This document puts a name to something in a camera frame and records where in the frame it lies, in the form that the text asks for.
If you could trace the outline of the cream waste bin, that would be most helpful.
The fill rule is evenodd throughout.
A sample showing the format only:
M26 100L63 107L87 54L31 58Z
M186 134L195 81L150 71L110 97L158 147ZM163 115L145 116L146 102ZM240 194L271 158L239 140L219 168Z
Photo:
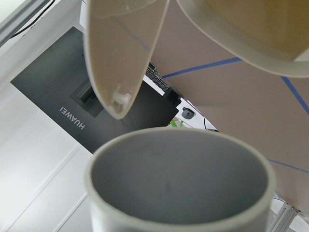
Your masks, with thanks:
M180 0L203 34L269 73L309 75L309 3L306 0ZM169 2L91 0L85 14L84 53L91 86L116 119L140 89Z

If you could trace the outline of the white HOME mug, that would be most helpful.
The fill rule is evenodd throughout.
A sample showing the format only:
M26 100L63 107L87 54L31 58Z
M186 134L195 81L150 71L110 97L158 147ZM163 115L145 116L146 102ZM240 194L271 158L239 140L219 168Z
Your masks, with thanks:
M276 188L252 146L168 127L107 142L84 180L95 232L264 232Z

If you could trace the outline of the black laptop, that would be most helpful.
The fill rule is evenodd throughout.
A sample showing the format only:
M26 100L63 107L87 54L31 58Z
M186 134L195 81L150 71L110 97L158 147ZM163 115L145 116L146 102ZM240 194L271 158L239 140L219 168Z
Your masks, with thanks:
M87 75L83 35L69 29L28 65L12 84L88 151L122 134L164 127L178 109L142 83L128 114L109 115L94 94Z

